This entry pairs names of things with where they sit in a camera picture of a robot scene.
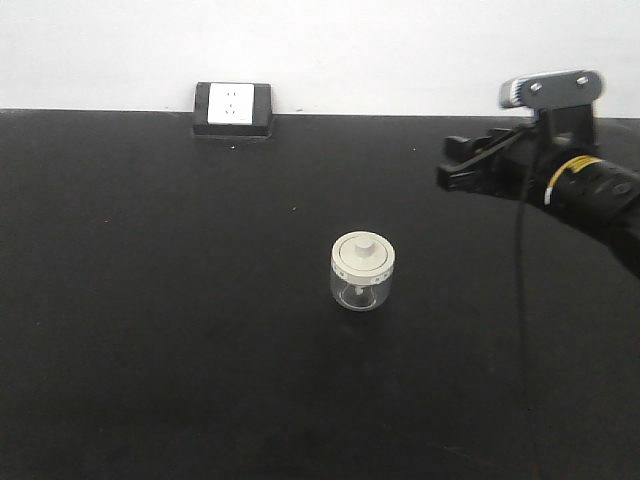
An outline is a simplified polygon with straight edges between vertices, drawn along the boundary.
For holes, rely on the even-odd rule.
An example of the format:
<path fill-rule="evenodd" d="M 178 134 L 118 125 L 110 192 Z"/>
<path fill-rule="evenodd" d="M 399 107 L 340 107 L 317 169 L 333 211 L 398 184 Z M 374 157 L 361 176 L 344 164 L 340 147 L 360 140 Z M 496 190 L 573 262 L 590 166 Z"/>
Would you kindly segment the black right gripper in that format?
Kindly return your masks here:
<path fill-rule="evenodd" d="M 497 193 L 497 177 L 487 160 L 497 155 L 507 189 L 549 200 L 563 175 L 577 175 L 600 162 L 593 109 L 536 109 L 531 121 L 512 129 L 492 128 L 474 138 L 448 136 L 444 156 L 459 164 L 439 165 L 436 183 L 448 192 Z"/>

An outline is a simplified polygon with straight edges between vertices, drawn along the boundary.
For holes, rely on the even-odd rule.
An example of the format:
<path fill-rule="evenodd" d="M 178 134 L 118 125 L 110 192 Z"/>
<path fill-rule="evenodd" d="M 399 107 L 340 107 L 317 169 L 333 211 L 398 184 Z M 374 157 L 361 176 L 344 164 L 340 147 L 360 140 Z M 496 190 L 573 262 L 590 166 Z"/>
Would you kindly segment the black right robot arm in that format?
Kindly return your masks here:
<path fill-rule="evenodd" d="M 639 273 L 639 174 L 600 156 L 591 106 L 537 109 L 512 129 L 448 136 L 443 153 L 442 189 L 531 205 Z"/>

